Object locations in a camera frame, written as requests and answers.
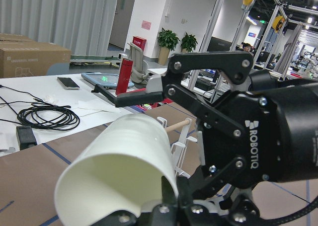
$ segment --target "curtain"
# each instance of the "curtain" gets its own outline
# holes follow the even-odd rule
[[[284,46],[284,52],[282,56],[279,58],[279,61],[277,62],[274,71],[282,74],[282,77],[285,78],[286,72],[288,70],[288,67],[290,65],[290,61],[292,60],[292,57],[295,53],[296,44],[298,37],[302,31],[303,23],[299,22],[299,24],[294,29],[293,33],[287,40],[285,46]]]
[[[0,32],[105,55],[117,0],[0,0]]]

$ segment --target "black cable hose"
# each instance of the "black cable hose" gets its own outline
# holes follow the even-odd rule
[[[318,196],[311,203],[309,203],[307,206],[305,206],[301,210],[298,210],[297,212],[294,212],[290,215],[287,215],[281,218],[265,220],[265,221],[272,223],[273,225],[286,224],[288,222],[294,221],[296,219],[301,218],[302,216],[309,214],[311,211],[313,211],[317,207],[318,207]]]
[[[35,129],[68,131],[80,124],[80,118],[69,109],[70,106],[57,106],[43,101],[32,103],[31,105],[32,107],[22,109],[17,115],[17,119],[23,125],[28,125]],[[61,115],[51,120],[45,120],[39,115],[41,111],[56,111],[60,112]]]

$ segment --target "brown cardboard surface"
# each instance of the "brown cardboard surface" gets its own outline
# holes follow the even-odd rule
[[[190,112],[188,112],[187,110],[185,110],[184,108],[182,108],[180,105],[176,103],[165,104],[161,107],[146,111],[145,114],[155,119],[157,119],[157,117],[165,118],[167,120],[168,126],[182,122],[186,118],[190,118],[192,119],[192,123],[189,129],[189,132],[192,132],[195,130],[196,118]],[[178,128],[176,130],[178,132],[181,132],[182,128]]]
[[[21,42],[25,41],[25,42],[30,42],[30,41],[33,41],[33,40],[28,38],[27,36],[23,36],[23,35],[0,33],[0,41],[21,41]]]
[[[164,105],[146,112],[156,118],[162,116],[170,125],[183,121],[189,114],[177,104]],[[53,193],[56,181],[68,166],[61,156],[70,162],[87,147],[106,126],[98,126],[83,132],[56,139],[44,145],[0,157],[0,225],[35,226],[51,220],[50,226],[61,226],[54,209]],[[179,133],[169,133],[170,143],[177,141]],[[198,144],[189,142],[182,169],[192,175],[199,163]],[[318,180],[311,180],[310,200],[318,195]],[[293,182],[274,185],[262,182],[253,190],[254,201],[261,215],[271,219],[293,213],[306,205],[299,197],[306,199],[306,182]],[[318,225],[318,209],[310,214],[312,226]],[[285,224],[286,226],[305,226],[308,218]]]
[[[53,43],[0,42],[0,78],[46,75],[54,64],[69,64],[71,51]]]
[[[67,166],[43,145],[0,157],[0,225],[38,226],[56,216],[55,184]]]
[[[265,219],[283,217],[292,214],[307,205],[305,201],[270,182],[259,183],[253,190],[253,198],[255,204],[260,209],[261,216]],[[284,225],[305,226],[307,225],[307,218],[304,216]]]
[[[105,129],[106,126],[101,125],[64,138],[58,138],[46,144],[67,160],[73,162],[77,156]]]

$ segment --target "paper cup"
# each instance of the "paper cup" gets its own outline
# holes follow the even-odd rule
[[[114,121],[60,176],[55,208],[65,226],[87,226],[117,210],[139,217],[161,200],[161,177],[177,196],[168,136],[144,114]]]

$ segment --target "coiled black cable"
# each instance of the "coiled black cable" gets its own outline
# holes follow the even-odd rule
[[[19,122],[14,122],[10,120],[0,119],[1,121],[7,121],[12,123],[17,123],[25,126],[31,126],[35,129],[51,129],[57,131],[69,131],[76,128],[80,124],[80,118],[76,115],[70,108],[69,105],[66,106],[58,106],[53,105],[47,102],[44,102],[42,99],[32,95],[29,92],[19,91],[13,88],[9,88],[3,85],[0,87],[8,88],[20,93],[26,93],[34,97],[35,102],[31,102],[32,107],[27,109],[22,109],[19,113],[17,113],[11,106],[11,103],[5,101],[1,96],[5,104],[17,115],[17,119]],[[40,112],[42,111],[54,111],[58,112],[59,115],[54,117],[53,119],[46,120],[40,116]]]

